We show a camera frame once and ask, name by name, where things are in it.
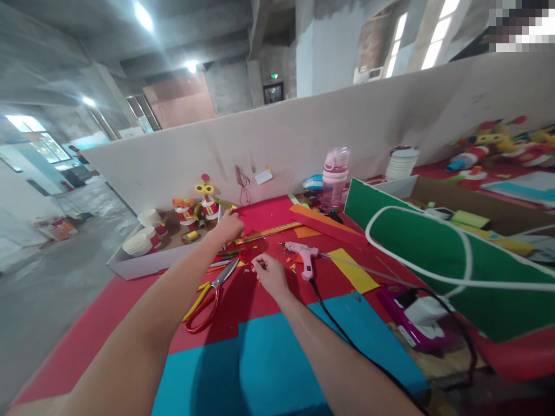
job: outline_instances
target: yellow paper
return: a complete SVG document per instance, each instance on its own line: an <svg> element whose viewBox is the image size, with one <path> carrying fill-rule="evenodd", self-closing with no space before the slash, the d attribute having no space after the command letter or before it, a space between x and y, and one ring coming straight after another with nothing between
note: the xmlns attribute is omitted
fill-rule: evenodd
<svg viewBox="0 0 555 416"><path fill-rule="evenodd" d="M316 231L315 229L308 228L307 226L297 227L295 228L295 234L297 234L297 238L304 238L304 237L312 237L315 235L320 235L320 231Z"/></svg>
<svg viewBox="0 0 555 416"><path fill-rule="evenodd" d="M330 256L337 257L338 259L344 260L349 263L358 264L347 252L340 248L335 251L328 253ZM351 284L354 286L355 290L359 293L369 292L377 287L379 284L374 281L374 279L364 270L358 268L357 266L352 266L342 261L333 260L335 265L343 272L343 274L349 279Z"/></svg>

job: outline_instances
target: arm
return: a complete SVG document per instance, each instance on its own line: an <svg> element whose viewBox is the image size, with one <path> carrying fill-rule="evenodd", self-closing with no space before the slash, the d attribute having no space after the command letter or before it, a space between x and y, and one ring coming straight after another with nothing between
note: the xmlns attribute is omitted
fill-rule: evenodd
<svg viewBox="0 0 555 416"><path fill-rule="evenodd" d="M421 414L385 374L293 296L278 260L261 254L253 266L291 325L335 415Z"/></svg>
<svg viewBox="0 0 555 416"><path fill-rule="evenodd" d="M221 246L245 225L225 213L139 299L71 392L61 415L150 415L173 334Z"/></svg>

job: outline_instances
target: pink glue gun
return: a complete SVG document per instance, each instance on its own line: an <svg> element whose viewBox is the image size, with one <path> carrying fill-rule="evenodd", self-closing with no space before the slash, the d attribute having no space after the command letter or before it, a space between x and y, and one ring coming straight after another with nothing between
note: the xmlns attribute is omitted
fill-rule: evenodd
<svg viewBox="0 0 555 416"><path fill-rule="evenodd" d="M280 243L285 247L286 250L291 252L296 252L301 255L302 263L305 266L305 269L302 271L301 276L303 280L309 281L314 277L312 273L312 260L311 257L318 257L318 249L316 247L308 247L304 244L287 242L287 243Z"/></svg>

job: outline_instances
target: green board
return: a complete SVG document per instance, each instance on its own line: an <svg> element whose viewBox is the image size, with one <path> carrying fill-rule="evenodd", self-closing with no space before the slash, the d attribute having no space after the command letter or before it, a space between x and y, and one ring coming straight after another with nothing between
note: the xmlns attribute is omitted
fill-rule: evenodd
<svg viewBox="0 0 555 416"><path fill-rule="evenodd" d="M345 206L347 214L362 229L385 206L401 206L419 211L357 179L353 179ZM389 210L372 226L372 237L387 250L433 273L462 278L465 255L458 234L446 225L429 218ZM525 259L468 234L473 253L473 280L555 283ZM418 275L438 294L456 286L420 273ZM451 304L488 338L502 343L555 324L555 293L503 289L466 288L450 298Z"/></svg>

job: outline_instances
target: hand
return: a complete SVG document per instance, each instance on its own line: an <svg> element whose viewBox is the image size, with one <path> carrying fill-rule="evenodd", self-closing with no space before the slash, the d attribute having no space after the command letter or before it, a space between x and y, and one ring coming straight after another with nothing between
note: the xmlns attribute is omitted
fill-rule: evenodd
<svg viewBox="0 0 555 416"><path fill-rule="evenodd" d="M234 240L243 231L243 228L245 228L245 223L239 219L239 214L230 214L227 210L212 232L221 239L222 244L226 244Z"/></svg>
<svg viewBox="0 0 555 416"><path fill-rule="evenodd" d="M277 302L291 294L285 279L285 270L279 260L262 253L256 256L252 263L258 280Z"/></svg>

